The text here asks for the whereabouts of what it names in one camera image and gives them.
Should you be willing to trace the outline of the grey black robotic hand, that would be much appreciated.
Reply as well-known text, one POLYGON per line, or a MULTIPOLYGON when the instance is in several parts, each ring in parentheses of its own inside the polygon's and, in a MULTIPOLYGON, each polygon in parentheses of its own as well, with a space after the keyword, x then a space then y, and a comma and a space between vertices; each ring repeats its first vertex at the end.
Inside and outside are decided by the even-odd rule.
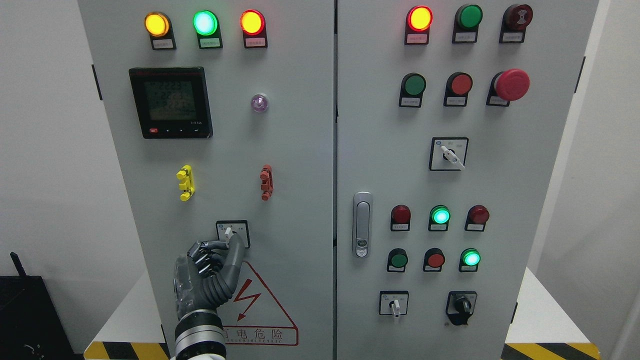
POLYGON ((174 263, 174 293, 178 319, 196 310, 217 310, 236 291, 245 240, 228 231, 226 240, 196 241, 174 263))

